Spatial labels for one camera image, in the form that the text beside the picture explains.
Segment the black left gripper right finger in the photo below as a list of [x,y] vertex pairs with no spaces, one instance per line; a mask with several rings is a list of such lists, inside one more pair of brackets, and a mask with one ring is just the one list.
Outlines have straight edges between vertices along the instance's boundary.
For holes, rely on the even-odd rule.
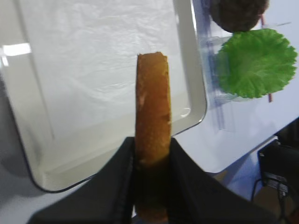
[[170,224],[274,224],[276,217],[204,172],[175,138],[170,144]]

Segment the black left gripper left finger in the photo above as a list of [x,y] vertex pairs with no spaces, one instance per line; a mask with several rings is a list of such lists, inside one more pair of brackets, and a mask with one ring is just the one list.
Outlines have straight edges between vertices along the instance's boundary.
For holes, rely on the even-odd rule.
[[67,197],[39,210],[30,224],[129,224],[134,203],[134,138],[127,137],[111,160]]

